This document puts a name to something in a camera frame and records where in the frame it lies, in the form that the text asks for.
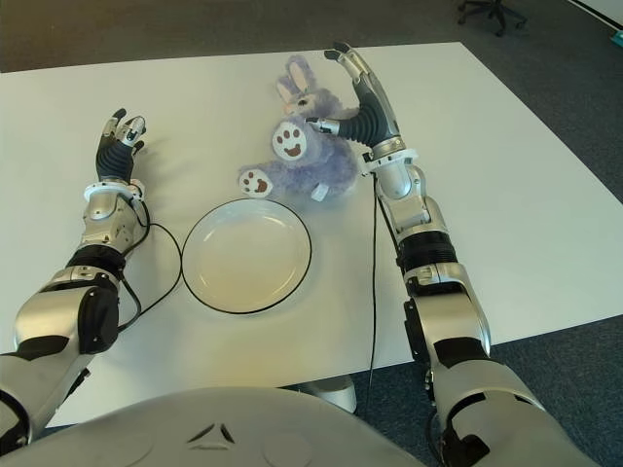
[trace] floor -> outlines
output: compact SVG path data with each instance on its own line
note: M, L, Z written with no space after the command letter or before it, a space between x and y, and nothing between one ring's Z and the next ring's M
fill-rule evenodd
M529 18L504 38L458 0L28 0L0 2L0 71L210 54L461 41L623 201L623 49L566 0L505 2ZM573 440L604 466L623 458L623 317L494 348ZM355 375L365 398L367 376ZM375 372L368 419L434 465L420 369Z

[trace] robot forearm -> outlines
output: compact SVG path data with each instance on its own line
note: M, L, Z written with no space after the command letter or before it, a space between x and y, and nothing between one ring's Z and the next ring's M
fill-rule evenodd
M116 115L117 122L123 115ZM133 119L124 128L135 124ZM130 130L122 131L124 141ZM17 349L0 355L0 454L36 438L89 374L93 356L118 336L119 280L135 244L133 203L142 199L143 189L139 182L128 183L132 146L114 137L110 122L106 131L97 155L100 181L85 191L89 203L80 245L67 266L21 307Z
M377 176L379 202L397 248L410 300L405 327L443 429L444 464L595 465L521 382L489 357L489 325L458 262L437 203L406 149L381 84L356 51L336 44L327 58L352 77L361 106L349 121L309 119L316 130L371 148L364 173Z

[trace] stuffed bunny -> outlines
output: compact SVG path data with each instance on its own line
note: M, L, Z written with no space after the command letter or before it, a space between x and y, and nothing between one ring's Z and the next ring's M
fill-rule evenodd
M285 68L288 74L276 82L286 114L273 133L276 161L242 167L238 183L251 198L303 195L323 201L352 186L357 164L345 140L313 131L305 117L335 115L342 104L329 90L316 86L300 55L290 57Z

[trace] table leg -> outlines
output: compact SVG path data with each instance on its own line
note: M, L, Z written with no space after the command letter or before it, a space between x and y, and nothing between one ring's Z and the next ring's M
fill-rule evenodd
M329 377L300 385L303 392L314 395L347 412L353 413L357 408L357 396L350 375Z

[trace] bunny ear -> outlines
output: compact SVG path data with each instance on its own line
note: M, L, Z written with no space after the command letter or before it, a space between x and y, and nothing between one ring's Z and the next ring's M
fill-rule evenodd
M286 68L300 92L308 92L315 89L315 76L313 75L308 61L302 56L291 56Z
M281 76L276 80L276 91L286 104L289 104L294 96L299 93L299 90L296 89L296 86L288 76Z

